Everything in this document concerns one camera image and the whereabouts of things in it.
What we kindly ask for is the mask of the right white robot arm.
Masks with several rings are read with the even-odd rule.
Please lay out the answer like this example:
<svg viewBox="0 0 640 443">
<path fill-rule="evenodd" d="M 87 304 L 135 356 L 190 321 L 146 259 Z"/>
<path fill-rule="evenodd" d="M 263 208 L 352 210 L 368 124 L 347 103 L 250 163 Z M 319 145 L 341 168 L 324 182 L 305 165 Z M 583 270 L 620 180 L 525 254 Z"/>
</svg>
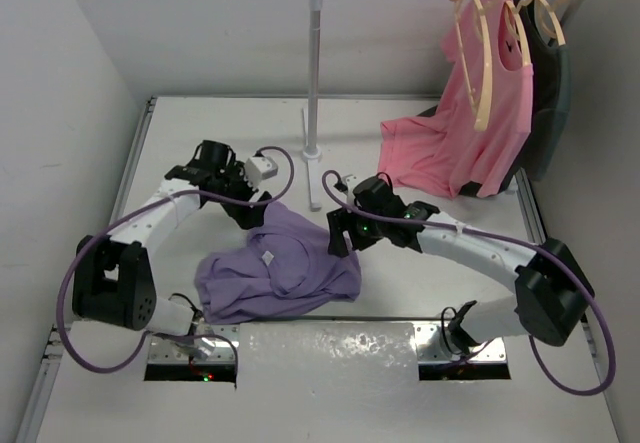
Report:
<svg viewBox="0 0 640 443">
<path fill-rule="evenodd" d="M 595 295 L 569 247 L 557 239 L 535 245 L 478 230 L 426 202 L 405 204 L 380 176 L 341 176 L 325 190 L 346 198 L 327 215 L 330 254 L 345 258 L 388 240 L 453 261 L 509 291 L 489 303 L 471 299 L 451 319 L 440 320 L 440 344 L 448 356 L 469 358 L 473 349 L 507 336 L 561 347 Z"/>
</svg>

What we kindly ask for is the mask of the purple t shirt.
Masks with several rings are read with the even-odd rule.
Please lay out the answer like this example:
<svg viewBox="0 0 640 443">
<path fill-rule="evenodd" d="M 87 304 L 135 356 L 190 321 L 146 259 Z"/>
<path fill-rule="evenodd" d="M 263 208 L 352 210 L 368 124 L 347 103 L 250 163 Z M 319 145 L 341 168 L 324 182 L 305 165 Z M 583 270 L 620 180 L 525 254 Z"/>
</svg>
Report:
<svg viewBox="0 0 640 443">
<path fill-rule="evenodd" d="M 194 285 L 207 322 L 238 324 L 302 316 L 329 302 L 353 302 L 361 292 L 356 254 L 328 253 L 329 232 L 275 202 L 244 247 L 212 253 Z"/>
</svg>

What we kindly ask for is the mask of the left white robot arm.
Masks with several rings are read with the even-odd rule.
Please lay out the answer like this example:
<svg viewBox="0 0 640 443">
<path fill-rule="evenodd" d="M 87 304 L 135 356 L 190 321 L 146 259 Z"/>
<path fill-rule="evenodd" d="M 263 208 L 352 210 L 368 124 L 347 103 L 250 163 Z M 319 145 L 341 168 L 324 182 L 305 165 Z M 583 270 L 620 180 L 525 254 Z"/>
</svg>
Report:
<svg viewBox="0 0 640 443">
<path fill-rule="evenodd" d="M 186 336 L 194 308 L 158 296 L 151 258 L 188 217 L 215 196 L 241 228 L 262 222 L 270 194 L 260 183 L 278 173 L 260 152 L 239 161 L 230 146 L 205 140 L 188 163 L 169 170 L 139 212 L 98 240 L 85 238 L 74 272 L 72 310 L 80 318 L 150 333 Z"/>
</svg>

